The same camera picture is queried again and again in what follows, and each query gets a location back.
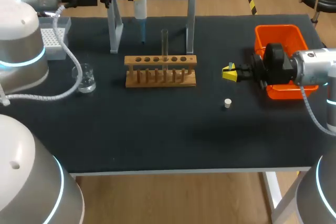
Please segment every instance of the chair leg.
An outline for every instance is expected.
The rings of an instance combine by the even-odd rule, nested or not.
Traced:
[[[315,12],[313,18],[311,19],[311,22],[314,24],[314,27],[316,27],[317,22],[318,22],[318,18],[319,18],[320,12]]]

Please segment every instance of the white cap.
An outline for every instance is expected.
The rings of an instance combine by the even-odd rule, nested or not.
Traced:
[[[17,0],[0,0],[0,40],[25,38],[37,30],[35,10]]]
[[[35,160],[30,130],[9,116],[0,115],[0,211],[25,184]]]
[[[229,108],[232,101],[231,101],[231,99],[227,98],[227,99],[224,100],[224,103],[225,103],[225,108]]]

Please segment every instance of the test tube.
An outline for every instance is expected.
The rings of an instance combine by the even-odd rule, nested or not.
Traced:
[[[162,53],[162,60],[168,60],[168,30],[162,29],[161,30],[161,53]],[[162,69],[168,69],[168,65],[162,65]]]

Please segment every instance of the black table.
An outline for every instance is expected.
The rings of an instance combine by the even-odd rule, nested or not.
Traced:
[[[308,167],[335,140],[310,119],[303,101],[275,101],[252,82],[221,79],[229,62],[246,62],[260,24],[295,24],[309,48],[322,44],[306,15],[197,17],[197,87],[126,89],[125,55],[159,55],[161,29],[169,53],[185,53],[185,18],[124,19],[118,55],[109,53],[107,20],[73,18],[70,49],[94,68],[96,90],[58,102],[12,101],[1,114],[24,123],[71,173]],[[43,84],[29,90],[59,94],[73,85],[70,59],[49,63]],[[326,87],[309,97],[325,125]],[[232,106],[223,110],[225,98]]]

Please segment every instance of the robotic arm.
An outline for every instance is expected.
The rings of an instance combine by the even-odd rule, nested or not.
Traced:
[[[314,123],[327,134],[336,135],[336,48],[297,51],[291,57],[281,44],[268,44],[264,58],[253,54],[252,64],[223,69],[223,78],[233,81],[254,80],[262,88],[267,85],[288,84],[300,86],[304,102]],[[328,83],[327,126],[323,128],[314,117],[302,86]]]

